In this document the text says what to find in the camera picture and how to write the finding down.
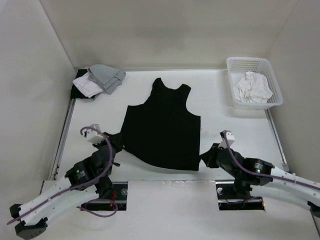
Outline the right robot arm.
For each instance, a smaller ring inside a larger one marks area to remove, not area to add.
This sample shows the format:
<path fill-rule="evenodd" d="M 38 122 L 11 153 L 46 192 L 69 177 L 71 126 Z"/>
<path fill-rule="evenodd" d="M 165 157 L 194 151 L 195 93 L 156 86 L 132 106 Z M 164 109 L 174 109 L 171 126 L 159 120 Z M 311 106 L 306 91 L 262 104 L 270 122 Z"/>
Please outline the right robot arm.
<path fill-rule="evenodd" d="M 248 202 L 271 198 L 320 216 L 320 184 L 286 172 L 259 158 L 244 157 L 225 142 L 214 143 L 200 159 L 210 169 L 222 169 L 234 180 L 216 189 L 218 199 L 238 210 Z"/>

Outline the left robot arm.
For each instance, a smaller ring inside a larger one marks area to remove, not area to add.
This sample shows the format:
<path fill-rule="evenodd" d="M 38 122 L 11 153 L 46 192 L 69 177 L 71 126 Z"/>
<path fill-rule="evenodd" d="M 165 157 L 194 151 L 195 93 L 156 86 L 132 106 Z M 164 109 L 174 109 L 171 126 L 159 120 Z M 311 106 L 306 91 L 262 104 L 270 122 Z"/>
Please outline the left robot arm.
<path fill-rule="evenodd" d="M 49 223 L 67 211 L 98 199 L 108 199 L 114 190 L 109 176 L 119 150 L 112 144 L 98 146 L 97 151 L 77 162 L 51 188 L 33 200 L 13 204 L 12 220 L 17 222 L 15 234 L 23 240 L 41 235 Z"/>

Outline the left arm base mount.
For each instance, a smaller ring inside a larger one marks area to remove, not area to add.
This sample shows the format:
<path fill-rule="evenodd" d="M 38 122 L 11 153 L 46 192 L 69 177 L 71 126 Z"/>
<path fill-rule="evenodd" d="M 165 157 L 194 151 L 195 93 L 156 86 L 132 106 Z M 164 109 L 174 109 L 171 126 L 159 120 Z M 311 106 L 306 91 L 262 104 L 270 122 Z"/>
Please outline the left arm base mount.
<path fill-rule="evenodd" d="M 112 200 L 118 206 L 119 211 L 125 211 L 127 209 L 128 186 L 128 182 L 113 182 L 113 190 L 110 191 L 107 196 L 100 197 L 98 200 L 93 200 L 89 203 L 84 203 L 81 207 L 95 212 L 112 212 L 115 210 L 115 205 L 110 202 L 110 200 Z"/>

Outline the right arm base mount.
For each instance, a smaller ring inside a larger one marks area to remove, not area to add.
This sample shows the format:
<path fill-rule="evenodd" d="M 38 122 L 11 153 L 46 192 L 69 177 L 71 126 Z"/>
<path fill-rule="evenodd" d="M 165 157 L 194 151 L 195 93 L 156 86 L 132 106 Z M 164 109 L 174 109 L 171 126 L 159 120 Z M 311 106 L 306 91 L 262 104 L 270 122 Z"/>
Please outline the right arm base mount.
<path fill-rule="evenodd" d="M 237 193 L 233 181 L 217 181 L 216 193 L 220 211 L 264 211 L 265 205 L 261 196 L 249 193 Z"/>

